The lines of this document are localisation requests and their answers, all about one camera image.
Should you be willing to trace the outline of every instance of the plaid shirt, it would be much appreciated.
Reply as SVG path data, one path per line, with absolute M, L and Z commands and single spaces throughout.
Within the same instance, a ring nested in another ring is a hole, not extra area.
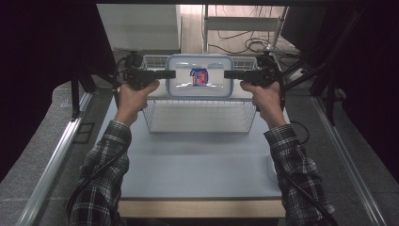
M 321 178 L 317 174 L 314 162 L 307 158 L 305 150 L 299 145 L 292 126 L 284 125 L 264 135 L 270 144 L 274 161 L 279 161 L 290 175 L 295 174 L 293 179 L 332 214 L 334 208 L 324 196 Z M 111 121 L 103 138 L 88 153 L 81 167 L 79 183 L 123 148 L 129 147 L 131 140 L 132 134 L 128 126 Z M 118 211 L 123 175 L 128 169 L 129 159 L 127 154 L 124 154 L 94 179 L 76 199 L 69 219 L 70 225 L 111 225 Z M 290 186 L 278 169 L 276 171 L 282 204 L 286 209 L 286 225 L 328 225 L 315 207 Z
M 309 195 L 311 195 L 330 214 L 334 207 L 328 203 L 322 188 L 322 179 L 316 165 L 306 156 L 305 149 L 299 144 L 291 124 L 274 128 L 264 133 L 270 145 L 270 153 L 275 164 L 281 163 L 288 175 Z M 282 205 L 286 210 L 286 225 L 329 225 L 321 213 L 296 188 L 284 178 L 276 168 Z

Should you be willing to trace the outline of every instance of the cuff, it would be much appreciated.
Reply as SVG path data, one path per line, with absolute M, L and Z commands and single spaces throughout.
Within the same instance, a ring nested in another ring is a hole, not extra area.
M 130 126 L 121 121 L 110 121 L 104 132 L 103 138 L 117 141 L 121 145 L 130 145 L 132 133 Z
M 300 144 L 291 124 L 273 128 L 264 133 L 264 137 L 266 137 L 270 149 L 274 152 L 286 150 Z

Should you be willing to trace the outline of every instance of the person's left hand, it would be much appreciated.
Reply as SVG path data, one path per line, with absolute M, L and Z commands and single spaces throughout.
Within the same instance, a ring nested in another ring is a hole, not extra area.
M 120 102 L 116 121 L 132 125 L 137 120 L 137 113 L 147 107 L 147 97 L 158 89 L 159 81 L 156 80 L 142 90 L 134 90 L 129 84 L 120 86 Z

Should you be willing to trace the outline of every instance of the floor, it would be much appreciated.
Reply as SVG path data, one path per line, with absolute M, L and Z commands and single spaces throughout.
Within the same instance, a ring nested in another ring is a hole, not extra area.
M 235 15 L 238 9 L 230 7 L 217 7 L 219 14 Z M 240 8 L 242 15 L 249 15 L 255 8 Z M 201 37 L 192 34 L 193 27 L 200 29 L 201 7 L 182 7 L 183 34 L 182 53 L 201 53 Z M 220 33 L 222 36 L 233 35 L 232 33 Z M 248 37 L 238 39 L 220 40 L 217 32 L 210 34 L 209 43 L 217 43 L 224 49 L 240 51 L 244 47 L 243 42 Z M 292 46 L 285 41 L 279 41 L 281 49 L 290 49 Z M 210 53 L 224 53 L 217 48 L 210 48 Z M 115 53 L 116 59 L 124 53 Z M 34 225 L 65 225 L 64 208 L 69 195 L 74 190 L 75 179 L 80 163 L 86 152 L 94 145 L 95 137 L 103 123 L 104 113 L 112 95 L 109 84 L 93 76 L 98 91 L 93 93 L 83 123 L 92 124 L 93 129 L 90 136 L 76 136 L 68 154 L 60 166 L 57 177 L 45 199 Z M 287 92 L 287 112 L 291 120 L 299 121 L 306 125 L 310 131 L 310 139 L 305 144 L 308 155 L 314 159 L 318 170 L 324 178 L 324 189 L 328 198 L 336 207 L 335 218 L 339 225 L 374 225 L 368 216 L 366 207 L 360 198 L 359 192 L 355 189 L 353 181 L 343 166 L 337 148 L 328 135 L 327 128 L 322 123 L 322 118 L 314 105 L 308 88 L 311 81 Z M 15 225 L 21 217 L 32 191 L 35 189 L 41 174 L 51 159 L 52 153 L 62 134 L 71 119 L 71 85 L 64 84 L 54 90 L 53 104 L 50 107 L 45 119 L 38 128 L 37 133 L 32 137 L 31 142 L 26 146 L 24 153 L 9 172 L 6 179 L 0 184 L 0 225 Z M 335 103 L 334 116 L 336 130 L 341 136 L 343 143 L 350 153 L 350 156 L 359 171 L 364 184 L 368 187 L 374 198 L 386 224 L 399 225 L 399 185 L 391 177 L 385 166 L 376 156 L 368 143 L 361 136 L 356 127 L 346 117 L 341 108 L 341 103 Z M 306 138 L 302 127 L 295 125 L 295 130 L 300 139 Z M 225 221 L 203 221 L 203 225 L 261 225 L 263 219 Z M 183 225 L 181 221 L 173 225 Z M 193 222 L 185 222 L 185 225 L 194 225 Z

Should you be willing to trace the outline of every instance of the hand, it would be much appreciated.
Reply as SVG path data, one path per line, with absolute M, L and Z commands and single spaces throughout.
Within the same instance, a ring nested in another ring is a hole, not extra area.
M 287 122 L 280 106 L 279 83 L 275 82 L 267 88 L 252 86 L 248 82 L 240 83 L 244 91 L 253 94 L 252 103 L 261 109 L 261 117 L 267 122 L 269 129 L 282 126 Z
M 142 90 L 134 90 L 129 84 L 120 86 L 120 102 L 116 121 L 132 125 L 137 120 L 137 113 L 147 107 L 147 97 L 158 89 L 159 81 L 154 81 Z

